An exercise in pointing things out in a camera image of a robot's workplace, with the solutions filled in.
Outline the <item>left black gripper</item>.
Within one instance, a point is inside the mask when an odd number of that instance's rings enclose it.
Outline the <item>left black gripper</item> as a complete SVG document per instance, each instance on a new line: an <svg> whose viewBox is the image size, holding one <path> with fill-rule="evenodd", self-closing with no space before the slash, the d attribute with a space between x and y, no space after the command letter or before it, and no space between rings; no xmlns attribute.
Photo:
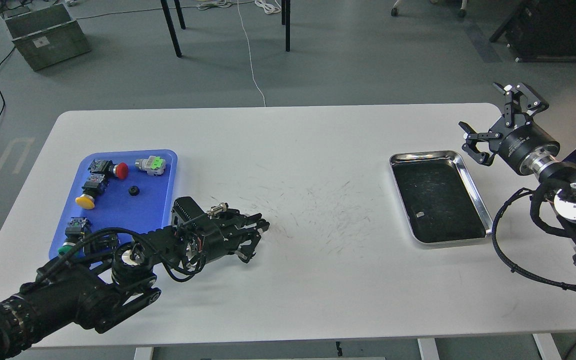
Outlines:
<svg viewBox="0 0 576 360"><path fill-rule="evenodd" d="M188 265L206 265L227 255L249 264L262 234L270 228L261 213L217 215L208 230L188 228Z"/></svg>

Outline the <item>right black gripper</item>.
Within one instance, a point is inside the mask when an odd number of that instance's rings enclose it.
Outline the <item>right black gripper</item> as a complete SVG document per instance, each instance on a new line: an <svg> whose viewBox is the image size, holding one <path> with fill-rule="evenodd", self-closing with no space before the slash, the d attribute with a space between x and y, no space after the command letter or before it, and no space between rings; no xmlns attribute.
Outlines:
<svg viewBox="0 0 576 360"><path fill-rule="evenodd" d="M493 87L504 96L502 115L489 132L476 132L468 123L460 121L458 126L464 131L462 150L482 166L491 166L498 153L516 174L527 176L532 171L524 162L530 154L543 148L554 157L561 149L550 134L531 123L534 115L548 110L550 104L523 82L516 85L494 82ZM510 133L502 141L500 132ZM486 143L489 152L480 150L479 143Z"/></svg>

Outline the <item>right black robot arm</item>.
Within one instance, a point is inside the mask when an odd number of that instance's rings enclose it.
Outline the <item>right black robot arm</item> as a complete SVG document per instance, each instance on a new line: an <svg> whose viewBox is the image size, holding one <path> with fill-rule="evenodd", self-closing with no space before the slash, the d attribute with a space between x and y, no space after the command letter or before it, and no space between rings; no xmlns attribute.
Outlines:
<svg viewBox="0 0 576 360"><path fill-rule="evenodd" d="M549 103L525 83L494 83L504 97L502 114L486 132L475 131L459 122L464 130L462 150L476 163L491 166L499 157L519 176L534 175L536 189L522 187L498 210L493 219L493 248L510 271L541 284L576 292L576 284L555 281L522 268L503 253L498 243L498 225L506 210L520 198L530 198L529 216L543 232L570 239L576 266L576 150L562 161L557 159L560 144L537 123L534 116L549 108Z"/></svg>

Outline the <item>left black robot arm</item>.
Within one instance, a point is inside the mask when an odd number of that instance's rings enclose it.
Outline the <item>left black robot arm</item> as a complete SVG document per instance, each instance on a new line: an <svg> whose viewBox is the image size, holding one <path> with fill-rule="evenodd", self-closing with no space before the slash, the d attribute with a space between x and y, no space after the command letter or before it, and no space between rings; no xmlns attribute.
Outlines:
<svg viewBox="0 0 576 360"><path fill-rule="evenodd" d="M162 293L154 286L157 264L184 283L222 256L247 263L269 227L261 214L227 210L145 234L109 227L85 235L39 268L34 281L0 301L0 360L69 324L102 334L137 314Z"/></svg>

